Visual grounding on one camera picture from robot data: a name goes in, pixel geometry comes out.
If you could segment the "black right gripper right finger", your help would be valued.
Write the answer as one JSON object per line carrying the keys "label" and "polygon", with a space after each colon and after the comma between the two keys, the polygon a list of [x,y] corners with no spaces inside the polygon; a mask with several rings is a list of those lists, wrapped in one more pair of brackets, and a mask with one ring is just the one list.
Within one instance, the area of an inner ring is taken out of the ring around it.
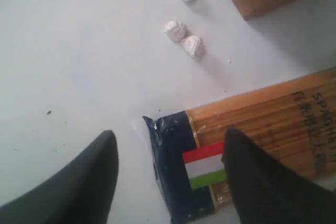
{"label": "black right gripper right finger", "polygon": [[241,223],[335,223],[335,193],[287,168],[239,129],[225,134],[225,171]]}

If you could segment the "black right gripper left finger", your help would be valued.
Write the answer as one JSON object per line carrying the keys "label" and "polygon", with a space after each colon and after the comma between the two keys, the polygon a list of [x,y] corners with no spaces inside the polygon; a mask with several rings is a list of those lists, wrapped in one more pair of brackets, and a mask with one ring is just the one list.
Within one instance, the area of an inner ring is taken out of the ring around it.
{"label": "black right gripper left finger", "polygon": [[1,223],[107,223],[118,172],[116,136],[103,131],[54,176],[1,206]]}

